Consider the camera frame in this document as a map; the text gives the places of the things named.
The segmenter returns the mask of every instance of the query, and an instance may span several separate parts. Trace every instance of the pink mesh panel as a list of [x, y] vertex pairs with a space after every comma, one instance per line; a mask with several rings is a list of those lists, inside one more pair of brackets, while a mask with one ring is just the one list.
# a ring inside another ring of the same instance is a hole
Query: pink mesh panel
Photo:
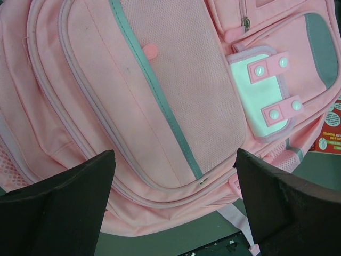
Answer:
[[6, 179], [5, 185], [7, 186], [7, 188], [19, 189], [28, 186], [27, 182], [15, 169], [9, 156], [7, 155], [7, 153], [2, 148], [1, 145], [0, 145], [0, 174]]
[[286, 142], [283, 141], [281, 144], [279, 144], [277, 147], [275, 147], [274, 149], [272, 149], [269, 152], [269, 155], [272, 157], [272, 159], [276, 159], [277, 157], [279, 157], [284, 151], [286, 151]]
[[121, 3], [141, 46], [157, 46], [151, 66], [202, 172], [207, 173], [237, 151], [246, 133], [207, 10], [182, 0]]
[[287, 150], [285, 142], [275, 147], [269, 155], [273, 157], [271, 162], [273, 166], [290, 173], [300, 164], [297, 154]]

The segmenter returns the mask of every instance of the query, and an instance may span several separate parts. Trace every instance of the stitching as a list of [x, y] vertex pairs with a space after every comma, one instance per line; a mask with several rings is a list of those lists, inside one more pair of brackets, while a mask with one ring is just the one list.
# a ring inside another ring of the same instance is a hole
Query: stitching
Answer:
[[83, 2], [84, 2], [84, 4], [86, 5], [86, 8], [87, 8], [87, 10], [88, 10], [88, 13], [89, 13], [89, 15], [90, 15], [90, 17], [91, 17], [91, 19], [92, 19], [92, 21], [93, 21], [95, 27], [96, 27], [96, 30], [98, 31], [98, 34], [99, 34], [99, 36], [100, 36], [100, 38], [101, 38], [101, 40], [102, 40], [102, 42], [103, 42], [105, 48], [107, 49], [107, 51], [108, 51], [108, 53], [109, 53], [109, 55], [110, 55], [111, 60], [114, 62], [115, 66], [117, 67], [118, 71], [120, 72], [121, 77], [122, 77], [122, 79], [124, 80], [124, 82], [125, 82], [127, 88], [129, 89], [129, 91], [130, 91], [130, 93], [131, 93], [133, 99], [135, 100], [135, 102], [136, 102], [136, 104], [138, 105], [138, 107], [139, 107], [141, 113], [143, 114], [143, 116], [144, 116], [146, 122], [148, 123], [149, 127], [151, 128], [152, 132], [154, 133], [155, 137], [157, 138], [157, 140], [158, 140], [158, 142], [159, 142], [159, 144], [160, 144], [160, 146], [161, 146], [161, 148], [162, 148], [162, 150], [163, 150], [163, 153], [164, 153], [164, 155], [165, 155], [165, 157], [166, 157], [166, 159], [167, 159], [167, 161], [168, 161], [168, 163], [169, 163], [169, 165], [170, 165], [170, 168], [171, 168], [172, 171], [174, 172], [174, 175], [175, 175], [176, 179], [178, 180], [179, 185], [181, 185], [180, 180], [179, 180], [177, 174], [175, 173], [174, 168], [173, 168], [173, 166], [172, 166], [172, 164], [171, 164], [171, 162], [170, 162], [168, 156], [166, 155], [166, 152], [165, 152], [165, 150], [164, 150], [164, 148], [163, 148], [163, 146], [162, 146], [162, 144], [161, 144], [161, 142], [160, 142], [158, 136], [156, 135], [154, 129], [151, 127], [151, 125], [150, 125], [150, 123], [149, 123], [149, 121], [148, 121], [148, 119], [147, 119], [145, 113], [144, 113], [143, 110], [141, 109], [141, 106], [138, 104], [138, 102], [137, 102], [137, 100], [136, 100], [134, 94], [132, 93], [130, 87], [128, 86], [128, 83], [126, 82], [126, 80], [125, 80], [125, 78], [124, 78], [124, 76], [123, 76], [121, 70], [119, 69], [119, 67], [118, 67], [118, 65], [116, 64], [116, 62], [115, 62], [113, 56], [111, 55], [111, 53], [110, 53], [110, 51], [109, 51], [109, 49], [108, 49], [106, 43], [104, 42], [104, 39], [103, 39], [102, 35], [101, 35], [100, 32], [99, 32], [99, 29], [98, 29], [98, 27], [97, 27], [97, 24], [95, 23], [95, 21], [94, 21], [94, 19], [93, 19], [93, 16], [92, 16], [92, 14], [91, 14], [91, 12], [90, 12], [90, 10], [89, 10], [89, 7], [88, 7], [87, 3], [85, 2], [85, 0], [83, 0]]
[[317, 69], [317, 72], [321, 78], [321, 80], [324, 82], [324, 84], [326, 85], [326, 82], [324, 81], [323, 79], [323, 76], [321, 74], [321, 71], [320, 71], [320, 67], [319, 67], [319, 63], [318, 61], [316, 61], [316, 52], [315, 52], [315, 47], [314, 47], [314, 43], [311, 39], [311, 33], [310, 33], [310, 18], [308, 17], [308, 15], [305, 16], [305, 20], [307, 22], [307, 32], [308, 32], [308, 38], [309, 38], [309, 42], [310, 42], [310, 46], [311, 46], [311, 50], [313, 52], [313, 56], [314, 56], [314, 62], [315, 62], [315, 65], [316, 65], [316, 69]]
[[[119, 18], [119, 16], [118, 16], [118, 13], [117, 13], [117, 10], [116, 10], [116, 8], [115, 8], [115, 6], [114, 6], [114, 3], [112, 2], [112, 0], [109, 0], [109, 1], [111, 2], [111, 6], [112, 6], [112, 8], [113, 8], [113, 10], [114, 10], [114, 12], [115, 12], [115, 16], [116, 16], [116, 18], [117, 18], [117, 20], [118, 20], [118, 22], [119, 22], [121, 28], [123, 28], [123, 25], [122, 25], [121, 20], [120, 20], [120, 18]], [[122, 29], [122, 32], [125, 34], [127, 40], [129, 41], [129, 44], [130, 44], [130, 46], [131, 46], [131, 49], [134, 51], [136, 58], [137, 58], [137, 59], [139, 60], [139, 62], [142, 64], [142, 61], [141, 61], [139, 55], [137, 54], [135, 47], [133, 46], [133, 44], [132, 44], [130, 38], [128, 37], [128, 35], [127, 35], [126, 32], [124, 31], [124, 29]], [[176, 130], [175, 130], [174, 124], [173, 124], [173, 122], [171, 121], [171, 119], [169, 118], [169, 115], [167, 114], [167, 111], [166, 111], [164, 105], [163, 105], [162, 102], [160, 101], [160, 98], [159, 98], [159, 96], [158, 96], [158, 93], [156, 93], [155, 87], [154, 87], [153, 83], [151, 82], [151, 79], [150, 79], [150, 77], [149, 77], [149, 74], [147, 73], [147, 71], [146, 71], [144, 65], [140, 65], [140, 67], [144, 70], [144, 72], [145, 72], [145, 74], [146, 74], [146, 78], [148, 79], [149, 84], [151, 85], [151, 88], [152, 88], [152, 90], [154, 91], [154, 95], [155, 95], [155, 97], [157, 98], [157, 101], [160, 102], [159, 105], [160, 105], [161, 109], [163, 110], [163, 113], [164, 113], [164, 115], [166, 116], [166, 119], [167, 119], [167, 121], [168, 121], [170, 127], [172, 128], [172, 131], [173, 131], [173, 133], [175, 134], [178, 143], [180, 144], [180, 147], [182, 148], [182, 152], [183, 152], [184, 155], [186, 156], [187, 162], [189, 163], [189, 165], [190, 165], [192, 171], [195, 173], [195, 175], [196, 175], [197, 177], [200, 177], [201, 174], [198, 173], [198, 170], [196, 170], [196, 168], [194, 168], [193, 163], [192, 163], [192, 161], [190, 160], [190, 158], [189, 158], [189, 156], [188, 156], [188, 153], [187, 153], [186, 150], [184, 149], [183, 141], [182, 141], [181, 139], [178, 139], [178, 133], [177, 133]]]

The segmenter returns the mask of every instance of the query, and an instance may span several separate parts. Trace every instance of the backpack strap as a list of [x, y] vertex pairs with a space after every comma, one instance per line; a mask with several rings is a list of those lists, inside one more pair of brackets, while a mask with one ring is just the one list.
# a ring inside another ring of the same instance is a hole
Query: backpack strap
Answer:
[[260, 253], [260, 249], [259, 249], [258, 244], [254, 243], [247, 217], [241, 211], [239, 211], [238, 208], [235, 207], [233, 204], [228, 204], [227, 206], [217, 211], [227, 221], [232, 223], [236, 228], [240, 229], [240, 231], [243, 232], [246, 240], [250, 244], [249, 251], [252, 253], [253, 256], [258, 255]]

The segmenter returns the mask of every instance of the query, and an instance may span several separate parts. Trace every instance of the pink backpack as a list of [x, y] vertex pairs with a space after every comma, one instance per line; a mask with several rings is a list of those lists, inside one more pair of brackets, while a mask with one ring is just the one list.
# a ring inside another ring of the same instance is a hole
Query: pink backpack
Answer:
[[234, 215], [223, 207], [241, 197], [237, 149], [293, 171], [341, 91], [333, 0], [0, 8], [0, 186], [18, 189], [114, 149], [110, 234]]

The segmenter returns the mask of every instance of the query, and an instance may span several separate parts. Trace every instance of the gray fabric panel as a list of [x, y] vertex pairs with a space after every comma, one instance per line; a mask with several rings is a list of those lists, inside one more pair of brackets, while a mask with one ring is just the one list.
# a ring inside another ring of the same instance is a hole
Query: gray fabric panel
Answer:
[[286, 149], [296, 153], [296, 155], [298, 155], [300, 162], [303, 161], [304, 155], [303, 155], [302, 150], [300, 150], [299, 148], [294, 148], [294, 147], [290, 146], [290, 139], [289, 138], [286, 139]]
[[316, 70], [329, 89], [338, 75], [338, 61], [329, 27], [323, 17], [316, 13], [306, 14], [305, 20]]

